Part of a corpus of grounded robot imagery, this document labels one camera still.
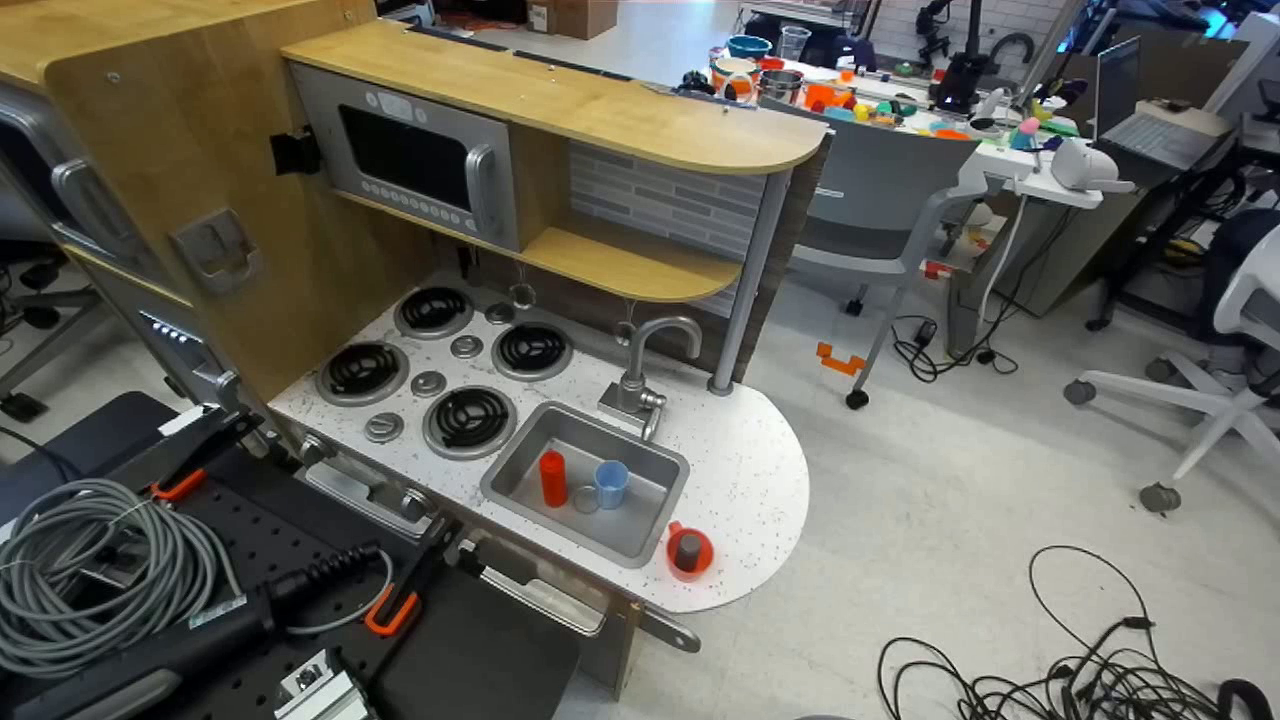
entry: cardboard box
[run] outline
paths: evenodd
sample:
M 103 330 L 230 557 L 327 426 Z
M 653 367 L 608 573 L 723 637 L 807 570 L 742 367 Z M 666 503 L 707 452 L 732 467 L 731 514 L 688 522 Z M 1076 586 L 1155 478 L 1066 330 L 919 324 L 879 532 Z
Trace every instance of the cardboard box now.
M 535 3 L 530 0 L 529 3 L 529 29 L 532 32 L 556 32 L 554 27 L 556 9 L 552 5 L 552 0 L 543 0 Z
M 554 0 L 556 33 L 591 40 L 618 24 L 618 0 Z

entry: coiled gray cable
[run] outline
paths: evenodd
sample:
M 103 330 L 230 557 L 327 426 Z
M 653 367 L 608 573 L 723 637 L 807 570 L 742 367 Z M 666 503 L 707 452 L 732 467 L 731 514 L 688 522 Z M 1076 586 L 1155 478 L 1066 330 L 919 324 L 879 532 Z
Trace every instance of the coiled gray cable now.
M 79 570 L 122 533 L 146 543 L 146 571 L 128 589 L 93 607 L 65 600 Z M 358 619 L 360 610 L 314 628 L 312 634 Z M 124 486 L 83 479 L 32 502 L 0 544 L 0 667 L 33 678 L 65 678 L 105 655 L 133 644 L 202 610 L 218 587 L 219 569 L 236 594 L 239 580 L 218 536 L 200 520 L 140 498 Z

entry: white speckled countertop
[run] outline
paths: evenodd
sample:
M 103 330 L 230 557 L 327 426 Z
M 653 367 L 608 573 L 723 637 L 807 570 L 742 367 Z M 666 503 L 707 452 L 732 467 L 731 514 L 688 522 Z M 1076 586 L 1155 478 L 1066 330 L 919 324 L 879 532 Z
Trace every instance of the white speckled countertop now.
M 493 387 L 511 397 L 520 423 L 541 402 L 557 400 L 639 434 L 639 428 L 596 409 L 600 393 L 622 374 L 627 348 L 604 333 L 538 309 L 518 311 L 517 323 L 540 320 L 559 327 L 573 341 L 575 350 L 568 368 L 549 380 L 521 383 L 508 379 L 493 368 L 489 356 L 494 340 L 508 325 L 492 325 L 484 319 L 484 309 L 504 299 L 492 291 L 439 279 L 442 282 L 435 284 L 461 290 L 476 306 L 471 323 L 458 334 L 470 333 L 484 341 L 484 352 L 477 357 L 460 360 L 449 352 L 449 342 L 457 336 L 436 341 L 402 336 L 393 322 L 396 306 L 352 342 L 381 340 L 394 343 L 408 355 L 410 378 L 424 370 L 439 370 L 448 379 L 448 388 Z M 653 442 L 684 455 L 690 466 L 671 520 L 703 530 L 716 548 L 714 562 L 692 583 L 677 580 L 668 569 L 664 556 L 668 530 L 663 530 L 658 550 L 646 565 L 627 569 L 484 497 L 480 479 L 498 452 L 470 461 L 435 455 L 421 434 L 422 415 L 434 398 L 415 397 L 408 382 L 380 402 L 338 407 L 316 391 L 316 370 L 273 400 L 271 410 L 346 447 L 358 459 L 424 486 L 622 592 L 669 612 L 707 610 L 745 596 L 782 566 L 800 539 L 809 507 L 809 469 L 800 442 L 778 409 L 759 391 L 741 384 L 728 397 L 716 397 L 707 392 L 707 373 L 655 352 L 645 354 L 645 374 L 649 387 L 666 395 L 668 401 Z M 404 432 L 385 445 L 370 442 L 364 434 L 365 421 L 385 411 L 401 414 Z

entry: clear cup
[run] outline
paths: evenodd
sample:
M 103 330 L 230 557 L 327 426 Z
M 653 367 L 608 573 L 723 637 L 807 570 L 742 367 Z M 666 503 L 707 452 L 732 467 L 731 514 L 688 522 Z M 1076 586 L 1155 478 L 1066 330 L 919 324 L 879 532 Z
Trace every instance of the clear cup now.
M 809 28 L 800 26 L 782 26 L 782 40 L 778 41 L 778 58 L 783 60 L 800 60 L 805 42 L 813 35 Z
M 622 505 L 630 478 L 631 471 L 617 460 L 605 460 L 595 468 L 595 498 L 600 510 L 613 510 Z

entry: computer monitor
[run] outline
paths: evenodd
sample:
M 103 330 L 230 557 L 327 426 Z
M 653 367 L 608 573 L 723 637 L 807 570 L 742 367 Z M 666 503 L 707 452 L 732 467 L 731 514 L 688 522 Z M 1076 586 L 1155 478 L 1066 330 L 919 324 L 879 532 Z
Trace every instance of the computer monitor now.
M 1098 53 L 1094 141 L 1124 122 L 1138 105 L 1139 50 L 1138 38 L 1134 37 Z

